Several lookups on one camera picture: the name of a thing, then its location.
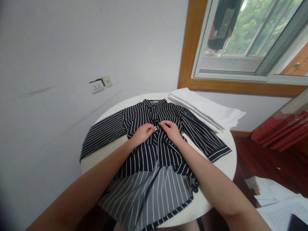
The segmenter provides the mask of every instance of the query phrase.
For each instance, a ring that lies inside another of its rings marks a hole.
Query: person's left hand
[[[140,126],[133,137],[130,139],[135,146],[138,146],[145,142],[150,135],[152,135],[155,131],[156,126],[153,126],[152,124],[144,124]]]

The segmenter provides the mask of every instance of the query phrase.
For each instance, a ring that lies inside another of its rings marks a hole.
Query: folded white towel
[[[201,121],[216,133],[237,126],[237,120],[246,114],[241,110],[214,103],[188,88],[175,90],[170,93],[168,98],[188,109],[199,120],[202,118]]]

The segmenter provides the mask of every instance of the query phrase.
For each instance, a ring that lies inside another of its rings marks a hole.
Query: white paper
[[[267,205],[270,205],[270,204],[278,203],[279,201],[276,201],[276,200],[258,200],[258,202],[259,202],[261,207],[264,207],[264,206],[267,206]]]
[[[296,193],[292,192],[291,190],[288,190],[284,186],[270,179],[253,176],[245,180],[245,182],[249,188],[259,190],[260,197],[256,198],[257,200],[268,200],[269,198],[273,198],[276,201],[284,201],[287,199],[298,197]]]
[[[308,224],[308,202],[300,196],[258,208],[257,211],[273,231],[287,231],[291,214]]]

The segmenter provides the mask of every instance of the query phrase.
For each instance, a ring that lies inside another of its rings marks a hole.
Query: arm
[[[74,230],[95,205],[133,149],[155,132],[144,124],[134,136],[71,184],[27,230]]]
[[[161,126],[183,155],[211,204],[226,220],[230,230],[270,230],[239,188],[183,140],[176,124],[162,121]]]

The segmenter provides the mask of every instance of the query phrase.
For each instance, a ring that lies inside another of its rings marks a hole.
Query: shirt sleeve
[[[189,136],[212,163],[231,152],[231,149],[190,111],[184,109],[180,113],[180,118],[183,132]]]
[[[123,135],[125,135],[123,112],[119,111],[90,128],[82,144],[80,160]]]

